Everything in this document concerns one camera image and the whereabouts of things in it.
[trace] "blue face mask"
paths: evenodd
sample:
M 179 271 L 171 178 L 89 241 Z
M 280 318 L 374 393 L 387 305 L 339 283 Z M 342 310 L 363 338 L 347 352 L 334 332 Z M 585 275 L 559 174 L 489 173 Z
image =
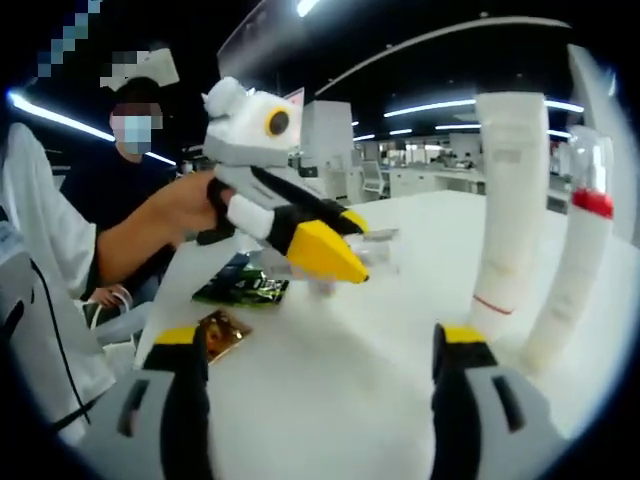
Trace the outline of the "blue face mask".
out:
M 126 116 L 123 118 L 123 143 L 129 153 L 143 154 L 151 150 L 153 117 Z

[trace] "black cable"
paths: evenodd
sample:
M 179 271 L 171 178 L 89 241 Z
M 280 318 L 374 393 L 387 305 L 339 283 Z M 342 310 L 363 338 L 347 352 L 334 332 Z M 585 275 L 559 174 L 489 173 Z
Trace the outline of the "black cable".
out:
M 51 313 L 51 321 L 53 322 L 53 331 L 56 334 L 56 340 L 58 341 L 58 347 L 60 348 L 60 353 L 62 354 L 62 361 L 64 362 L 64 368 L 67 371 L 67 376 L 69 377 L 69 383 L 71 384 L 71 389 L 73 390 L 73 395 L 76 397 L 78 401 L 78 405 L 80 406 L 80 410 L 83 412 L 85 420 L 87 423 L 91 425 L 91 420 L 89 420 L 89 416 L 86 412 L 86 407 L 80 400 L 80 394 L 78 394 L 78 389 L 76 388 L 76 384 L 73 381 L 73 376 L 71 375 L 71 369 L 69 368 L 69 362 L 67 361 L 67 355 L 64 352 L 64 347 L 62 346 L 62 338 L 60 337 L 60 330 L 58 330 L 58 320 L 56 318 L 56 314 L 53 310 L 53 302 L 51 301 L 51 294 L 49 293 L 49 287 L 47 286 L 47 282 L 44 279 L 44 275 L 38 268 L 38 265 L 31 260 L 31 268 L 38 274 L 40 277 L 40 281 L 42 282 L 42 286 L 44 287 L 44 293 L 47 296 L 47 303 L 49 304 L 49 312 Z

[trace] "ceiling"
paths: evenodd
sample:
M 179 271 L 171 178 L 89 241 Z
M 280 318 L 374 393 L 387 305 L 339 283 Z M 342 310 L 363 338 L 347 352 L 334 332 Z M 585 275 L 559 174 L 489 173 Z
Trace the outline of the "ceiling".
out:
M 278 94 L 305 87 L 307 102 L 314 98 L 349 101 L 354 119 L 360 122 L 355 136 L 376 133 L 383 138 L 391 130 L 404 128 L 429 134 L 435 125 L 460 123 L 456 115 L 470 114 L 473 108 L 388 119 L 383 114 L 486 91 L 539 91 L 549 98 L 571 101 L 569 42 L 587 45 L 599 59 L 624 72 L 627 82 L 632 78 L 631 70 L 622 65 L 626 57 L 620 55 L 616 43 L 628 31 L 628 17 L 611 8 L 594 12 L 577 8 L 584 2 L 321 0 L 300 19 L 295 14 L 296 0 L 233 0 L 224 2 L 224 7 L 214 1 L 181 0 L 161 8 L 148 0 L 105 0 L 100 14 L 89 16 L 88 39 L 78 40 L 75 51 L 64 55 L 64 63 L 54 66 L 50 78 L 40 78 L 28 89 L 29 99 L 108 132 L 109 91 L 99 88 L 99 78 L 108 73 L 113 52 L 165 44 L 172 51 L 180 82 L 163 88 L 165 131 L 157 153 L 177 158 L 181 148 L 202 142 L 206 115 L 200 93 L 219 78 L 218 50 L 259 3 L 235 37 L 245 49 L 229 55 L 234 46 L 231 41 L 221 52 L 223 73 L 231 71 L 249 87 Z M 558 19 L 576 28 L 507 25 L 438 37 L 389 55 L 315 96 L 330 80 L 410 38 L 481 16 L 514 15 Z M 52 36 L 60 36 L 59 25 L 68 24 L 69 17 L 49 17 L 58 25 L 57 30 L 49 29 Z M 233 68 L 228 67 L 229 57 L 235 57 Z M 634 94 L 625 97 L 629 105 Z M 552 128 L 559 130 L 567 121 L 562 111 L 550 117 Z M 47 122 L 29 122 L 45 147 L 63 152 L 52 156 L 54 163 L 73 163 L 90 155 L 94 145 L 103 144 Z

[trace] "person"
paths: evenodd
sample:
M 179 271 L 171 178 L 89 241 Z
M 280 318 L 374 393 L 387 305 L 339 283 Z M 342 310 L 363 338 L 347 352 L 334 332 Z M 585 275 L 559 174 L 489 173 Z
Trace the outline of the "person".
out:
M 3 99 L 16 84 L 15 71 L 0 72 Z M 13 120 L 5 101 L 0 102 L 0 173 L 2 233 L 18 232 L 41 275 L 34 274 L 31 302 L 24 306 L 28 314 L 20 314 L 11 332 L 3 328 L 2 334 L 35 404 L 47 421 L 56 423 L 90 404 L 115 381 L 73 299 L 122 282 L 187 230 L 214 229 L 217 215 L 207 199 L 214 174 L 193 173 L 172 182 L 125 220 L 101 231 L 56 188 L 44 148 L 27 126 Z M 224 190 L 222 201 L 228 203 L 231 195 Z M 9 263 L 0 260 L 0 281 L 19 273 L 5 270 Z M 6 321 L 0 318 L 0 326 Z M 60 432 L 75 443 L 85 427 L 85 420 L 78 418 Z
M 115 144 L 76 162 L 60 191 L 91 223 L 106 230 L 124 221 L 153 193 L 170 181 L 158 160 L 145 157 L 151 150 L 153 130 L 162 128 L 160 87 L 146 77 L 129 80 L 115 93 L 109 124 Z M 166 246 L 127 278 L 124 285 L 97 288 L 90 300 L 116 307 L 119 293 L 136 303 L 153 299 L 159 274 L 171 261 L 173 248 Z

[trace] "snack package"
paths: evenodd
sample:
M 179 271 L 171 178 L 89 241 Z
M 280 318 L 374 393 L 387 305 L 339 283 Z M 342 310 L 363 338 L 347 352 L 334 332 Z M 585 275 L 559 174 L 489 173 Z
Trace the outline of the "snack package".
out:
M 249 263 L 248 255 L 238 254 L 193 299 L 230 306 L 278 305 L 288 286 L 287 280 L 270 280 Z
M 207 315 L 199 323 L 204 330 L 209 363 L 229 353 L 253 330 L 224 309 Z

